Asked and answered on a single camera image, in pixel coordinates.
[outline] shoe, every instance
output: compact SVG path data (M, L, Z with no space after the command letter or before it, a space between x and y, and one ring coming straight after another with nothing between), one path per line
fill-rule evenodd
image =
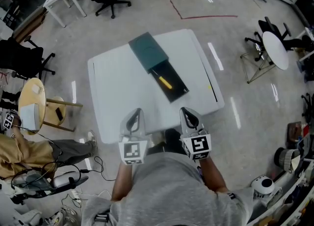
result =
M97 147L97 139L96 139L96 135L93 132L93 130L89 130L87 133L87 141L91 141L94 144L94 152L98 150Z

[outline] paper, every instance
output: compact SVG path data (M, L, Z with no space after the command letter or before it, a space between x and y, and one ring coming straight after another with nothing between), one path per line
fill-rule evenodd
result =
M295 171L300 163L300 155L291 160L292 171Z

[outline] yellow pen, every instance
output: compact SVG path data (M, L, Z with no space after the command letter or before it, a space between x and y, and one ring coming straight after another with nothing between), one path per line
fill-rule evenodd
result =
M162 83L167 86L170 90L172 89L171 84L168 83L168 81L166 79L164 79L162 76L158 75L156 71L152 70L158 77L159 80L162 81Z

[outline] gray floor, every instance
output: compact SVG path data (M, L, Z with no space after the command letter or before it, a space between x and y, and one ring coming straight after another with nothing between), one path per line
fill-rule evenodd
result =
M51 139L86 137L93 129L99 137L98 126L90 94L87 61L105 51L126 44L136 36L149 31L152 35L182 28L190 28L196 34L214 70L225 100L225 107L206 117L207 128L212 138L211 156L230 189L239 189L255 177L274 170L272 158L275 150L283 146L286 126L289 122L302 120L300 95L313 89L305 84L296 66L297 54L289 52L289 68L286 71L273 69L268 74L247 84L241 67L240 54L253 50L244 37L253 37L259 30L258 20L268 16L272 23L284 31L287 23L294 36L303 26L290 6L278 1L267 3L253 0L171 0L182 18L204 15L236 15L238 17L213 17L181 20L170 0L130 0L132 7L115 6L116 19L110 18L110 9L99 17L94 12L99 4L90 0L79 0L87 17L83 18L75 6L68 9L60 0L54 8L67 25L62 28L50 14L34 31L32 39L45 49L45 54L56 53L49 68L56 75L47 74L45 79L48 97L62 96L72 101L71 82L76 81L77 100L84 104L73 115L68 124L77 129L74 133L43 127L41 133ZM208 43L212 43L223 65L220 70ZM7 89L19 89L22 80L10 79ZM120 155L117 144L107 145L99 141L99 156L105 162L108 178L115 178ZM90 179L82 184L84 194L111 192L113 182L104 181L98 173L89 174ZM109 198L107 192L102 197ZM31 208L40 208L45 216L53 214L61 205L65 194L28 200Z

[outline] person sitting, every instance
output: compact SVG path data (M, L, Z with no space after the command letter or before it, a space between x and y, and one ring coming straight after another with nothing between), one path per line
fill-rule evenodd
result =
M27 167L42 169L50 162L59 161L54 167L50 164L45 168L51 176L57 169L66 165L76 164L85 158L92 157L97 151L97 141L93 131L87 134L86 143L75 140L53 140L33 142L22 135L19 127L21 121L14 115L11 130L15 138L0 134L0 177L13 177Z

